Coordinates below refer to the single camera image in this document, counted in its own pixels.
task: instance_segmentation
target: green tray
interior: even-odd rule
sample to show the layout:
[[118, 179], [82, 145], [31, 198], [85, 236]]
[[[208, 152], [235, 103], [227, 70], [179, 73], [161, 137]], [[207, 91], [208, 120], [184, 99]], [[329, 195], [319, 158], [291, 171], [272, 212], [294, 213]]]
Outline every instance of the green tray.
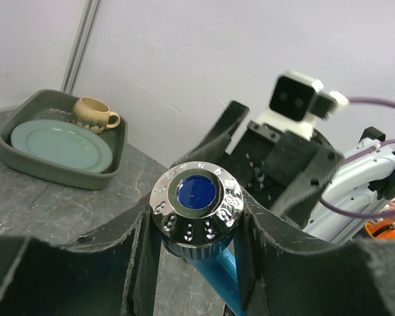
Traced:
[[103, 173], [96, 174], [61, 166], [25, 154], [11, 146], [12, 131], [23, 122], [39, 119], [69, 122], [70, 112], [78, 99], [56, 90], [41, 90], [34, 94], [0, 126], [0, 160], [24, 174], [66, 186], [88, 190], [106, 187], [126, 164], [124, 145], [127, 141], [127, 123], [123, 118], [118, 127], [105, 130], [99, 135], [113, 152], [113, 162]]

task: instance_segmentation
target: gray tabletop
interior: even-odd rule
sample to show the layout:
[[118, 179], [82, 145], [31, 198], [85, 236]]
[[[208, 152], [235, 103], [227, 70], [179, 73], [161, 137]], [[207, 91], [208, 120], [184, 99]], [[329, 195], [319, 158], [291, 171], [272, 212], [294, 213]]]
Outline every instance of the gray tabletop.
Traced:
[[[10, 112], [0, 112], [0, 123]], [[101, 191], [68, 188], [0, 162], [0, 234], [64, 244], [133, 206], [166, 168], [127, 145], [122, 172]], [[161, 250], [154, 315], [222, 315], [224, 303], [185, 261]]]

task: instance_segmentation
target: beige cup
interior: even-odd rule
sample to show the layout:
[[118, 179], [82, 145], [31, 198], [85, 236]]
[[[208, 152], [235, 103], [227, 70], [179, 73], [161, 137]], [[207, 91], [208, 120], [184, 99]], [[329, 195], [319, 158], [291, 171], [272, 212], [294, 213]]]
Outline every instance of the beige cup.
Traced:
[[[108, 124], [110, 117], [116, 117], [116, 121]], [[73, 124], [99, 134], [106, 128], [117, 127], [121, 118], [117, 113], [110, 111], [104, 102], [92, 97], [81, 97], [73, 107], [71, 120]]]

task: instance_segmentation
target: white backdrop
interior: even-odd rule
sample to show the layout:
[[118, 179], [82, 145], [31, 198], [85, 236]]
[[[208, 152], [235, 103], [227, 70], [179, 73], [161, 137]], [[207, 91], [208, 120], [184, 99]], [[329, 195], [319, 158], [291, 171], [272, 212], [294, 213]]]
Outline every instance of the white backdrop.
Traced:
[[[129, 142], [164, 165], [235, 99], [255, 118], [289, 68], [348, 96], [395, 99], [395, 0], [103, 1], [75, 94], [106, 101]], [[355, 106], [322, 123], [338, 149], [395, 112]]]
[[0, 109], [59, 90], [85, 0], [0, 0]]

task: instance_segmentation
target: mug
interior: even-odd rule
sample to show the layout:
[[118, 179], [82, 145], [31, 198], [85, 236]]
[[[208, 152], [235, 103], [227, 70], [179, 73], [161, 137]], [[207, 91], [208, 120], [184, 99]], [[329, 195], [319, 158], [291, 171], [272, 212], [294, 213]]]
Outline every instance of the mug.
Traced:
[[[108, 124], [110, 117], [116, 117], [114, 123]], [[92, 97], [81, 97], [73, 107], [71, 121], [73, 124], [99, 134], [106, 128], [115, 128], [121, 118], [117, 113], [100, 100]]]

